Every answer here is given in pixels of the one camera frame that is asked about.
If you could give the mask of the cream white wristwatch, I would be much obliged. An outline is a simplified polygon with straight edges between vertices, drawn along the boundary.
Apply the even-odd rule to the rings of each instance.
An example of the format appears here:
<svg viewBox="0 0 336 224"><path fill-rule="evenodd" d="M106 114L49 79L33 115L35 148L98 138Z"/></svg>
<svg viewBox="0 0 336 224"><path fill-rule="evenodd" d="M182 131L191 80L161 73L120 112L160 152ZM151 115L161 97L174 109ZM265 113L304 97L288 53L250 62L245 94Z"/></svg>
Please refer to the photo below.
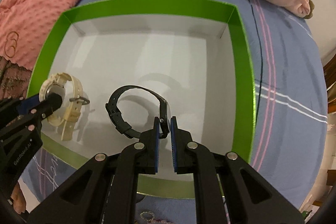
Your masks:
<svg viewBox="0 0 336 224"><path fill-rule="evenodd" d="M66 83L72 84L72 97L66 98ZM62 104L65 105L64 114L52 114L47 118L50 125L62 128L61 141L72 140L75 125L81 115L82 106L90 104L90 100L84 97L83 86L79 79L68 73L55 73L46 79L39 90L39 101L42 102L52 94L57 94L62 98Z"/></svg>

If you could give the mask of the blue striped bed sheet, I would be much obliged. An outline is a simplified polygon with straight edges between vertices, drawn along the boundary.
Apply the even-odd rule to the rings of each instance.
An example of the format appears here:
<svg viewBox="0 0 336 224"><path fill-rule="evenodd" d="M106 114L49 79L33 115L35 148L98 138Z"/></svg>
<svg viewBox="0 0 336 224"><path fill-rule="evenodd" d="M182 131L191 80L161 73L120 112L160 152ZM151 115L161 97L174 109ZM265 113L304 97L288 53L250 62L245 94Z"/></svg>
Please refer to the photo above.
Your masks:
<svg viewBox="0 0 336 224"><path fill-rule="evenodd" d="M318 175L327 132L318 47L306 22L285 9L264 0L215 1L238 7L252 55L257 124L251 164L299 207Z"/></svg>

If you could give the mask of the brown knitted blanket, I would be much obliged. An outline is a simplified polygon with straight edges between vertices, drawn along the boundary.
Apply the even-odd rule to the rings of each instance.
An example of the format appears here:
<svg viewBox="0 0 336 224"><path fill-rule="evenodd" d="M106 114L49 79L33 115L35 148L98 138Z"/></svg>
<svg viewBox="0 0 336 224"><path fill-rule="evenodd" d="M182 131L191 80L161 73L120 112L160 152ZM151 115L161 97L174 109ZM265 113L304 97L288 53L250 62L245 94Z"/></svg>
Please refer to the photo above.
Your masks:
<svg viewBox="0 0 336 224"><path fill-rule="evenodd" d="M0 98L25 97L32 71L0 57Z"/></svg>

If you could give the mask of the green white cardboard box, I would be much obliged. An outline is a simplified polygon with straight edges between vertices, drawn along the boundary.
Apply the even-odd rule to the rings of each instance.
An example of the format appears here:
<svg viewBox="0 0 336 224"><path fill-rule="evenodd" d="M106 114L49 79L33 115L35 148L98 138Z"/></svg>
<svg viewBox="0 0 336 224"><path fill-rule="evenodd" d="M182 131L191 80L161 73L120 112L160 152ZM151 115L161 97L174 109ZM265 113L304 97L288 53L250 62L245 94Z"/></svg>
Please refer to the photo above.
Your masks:
<svg viewBox="0 0 336 224"><path fill-rule="evenodd" d="M54 73L80 80L84 106L72 140L42 129L43 151L25 180L46 197L102 152L131 144L105 104L119 87L137 85L163 96L180 128L211 151L251 158L255 81L238 8L211 0L105 0L61 14L35 63L28 94Z"/></svg>

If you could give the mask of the black wristwatch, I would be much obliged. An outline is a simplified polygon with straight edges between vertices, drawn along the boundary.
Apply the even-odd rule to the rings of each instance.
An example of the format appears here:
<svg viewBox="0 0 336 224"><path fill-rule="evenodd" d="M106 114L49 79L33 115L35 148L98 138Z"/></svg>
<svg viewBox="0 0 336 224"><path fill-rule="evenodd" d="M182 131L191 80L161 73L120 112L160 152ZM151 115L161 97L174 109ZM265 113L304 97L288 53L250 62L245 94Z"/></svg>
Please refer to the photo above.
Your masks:
<svg viewBox="0 0 336 224"><path fill-rule="evenodd" d="M123 96L131 89L141 89L158 100L154 104L142 93ZM159 138L165 139L170 133L170 106L158 93L137 85L124 85L116 89L105 104L105 109L116 130L129 139L138 139L154 118L159 119Z"/></svg>

